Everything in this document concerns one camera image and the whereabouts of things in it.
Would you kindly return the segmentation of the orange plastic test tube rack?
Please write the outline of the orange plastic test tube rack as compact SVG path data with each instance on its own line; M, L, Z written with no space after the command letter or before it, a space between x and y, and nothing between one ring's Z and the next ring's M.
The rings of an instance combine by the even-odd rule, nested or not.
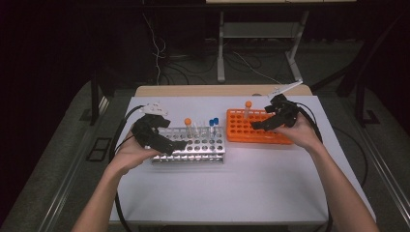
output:
M248 117L244 117L245 111L241 108L226 110L226 137L231 142L266 143L290 145L292 141L281 133L271 130L254 130L252 122L264 121L273 116L263 109L250 109Z

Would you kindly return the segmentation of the silver metal test tube rack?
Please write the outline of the silver metal test tube rack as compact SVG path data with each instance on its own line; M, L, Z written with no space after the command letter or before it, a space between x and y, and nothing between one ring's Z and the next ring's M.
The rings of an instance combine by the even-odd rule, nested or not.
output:
M204 136L199 128L193 128L193 137L187 135L187 128L160 129L160 134L171 141L188 142L184 151L174 151L171 155L163 154L151 159L151 163L223 163L225 132L223 127L215 129L215 137L210 137L209 127Z

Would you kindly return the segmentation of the grey metal stand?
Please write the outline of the grey metal stand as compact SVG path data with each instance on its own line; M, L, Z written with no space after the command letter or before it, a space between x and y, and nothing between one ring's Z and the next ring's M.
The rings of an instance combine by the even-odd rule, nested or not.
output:
M301 18L292 22L229 22L224 20L224 12L220 12L217 56L218 82L225 82L223 57L225 39L292 39L293 46L285 52L285 59L294 79L302 82L303 78L295 56L305 31L308 15L309 11L303 11Z

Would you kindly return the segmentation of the black floor outlet frame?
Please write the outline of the black floor outlet frame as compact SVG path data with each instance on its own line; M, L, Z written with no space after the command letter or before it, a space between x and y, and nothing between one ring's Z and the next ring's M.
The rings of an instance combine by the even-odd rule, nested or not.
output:
M86 156L86 160L91 162L102 162L108 153L110 143L110 137L98 137Z

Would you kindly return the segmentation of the person's left hand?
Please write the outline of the person's left hand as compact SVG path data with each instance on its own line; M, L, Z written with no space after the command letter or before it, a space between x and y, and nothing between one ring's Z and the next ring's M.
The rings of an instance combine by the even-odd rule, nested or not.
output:
M157 150L141 147L129 131L114 159L104 171L104 175L121 178L143 161L159 154Z

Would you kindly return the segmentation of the black metal stand post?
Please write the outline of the black metal stand post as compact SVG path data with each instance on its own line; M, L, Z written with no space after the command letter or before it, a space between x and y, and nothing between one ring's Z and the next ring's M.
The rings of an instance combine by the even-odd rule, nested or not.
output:
M372 110L365 109L365 96L366 87L358 85L356 88L355 118L362 128L366 125L377 125L380 123Z

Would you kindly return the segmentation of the person's right hand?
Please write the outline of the person's right hand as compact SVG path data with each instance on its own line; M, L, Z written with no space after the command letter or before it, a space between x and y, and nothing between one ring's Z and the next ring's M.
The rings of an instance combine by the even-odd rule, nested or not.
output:
M274 129L274 132L284 134L310 154L318 153L324 148L323 143L319 140L308 119L302 113L297 115L297 120L293 127L278 127Z

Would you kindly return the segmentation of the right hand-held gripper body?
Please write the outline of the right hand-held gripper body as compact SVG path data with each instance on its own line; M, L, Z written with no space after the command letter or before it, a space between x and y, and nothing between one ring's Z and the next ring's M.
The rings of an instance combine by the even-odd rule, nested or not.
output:
M302 84L302 80L297 80L296 82L293 82L291 84L286 84L282 87L276 87L274 89L274 92L269 95L270 98L270 104L278 104L279 109L277 112L273 112L274 116L278 121L278 127L282 125L286 125L287 127L292 127L297 118L297 114L299 112L298 106L292 102L289 101L284 93L286 91L289 91L296 86Z

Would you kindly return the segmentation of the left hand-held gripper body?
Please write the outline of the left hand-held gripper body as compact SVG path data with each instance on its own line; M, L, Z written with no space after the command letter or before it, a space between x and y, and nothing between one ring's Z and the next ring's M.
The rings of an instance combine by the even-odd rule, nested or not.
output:
M132 135L141 146L149 146L163 154L171 155L174 150L172 141L159 132L155 127L157 118L164 118L167 111L163 109L158 102L148 103L139 109L143 116L139 118L132 126Z

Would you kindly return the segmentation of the metal floor rail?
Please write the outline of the metal floor rail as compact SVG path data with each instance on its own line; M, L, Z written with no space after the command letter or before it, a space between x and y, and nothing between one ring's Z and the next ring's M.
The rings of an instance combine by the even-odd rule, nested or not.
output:
M355 129L400 213L410 222L410 138L400 129L384 130L381 125L355 123Z
M109 100L106 97L91 101L74 98L60 126L44 152L40 167L44 181L49 183L51 198L37 232L51 232L60 217L73 188L77 172L83 163L86 150L99 126Z

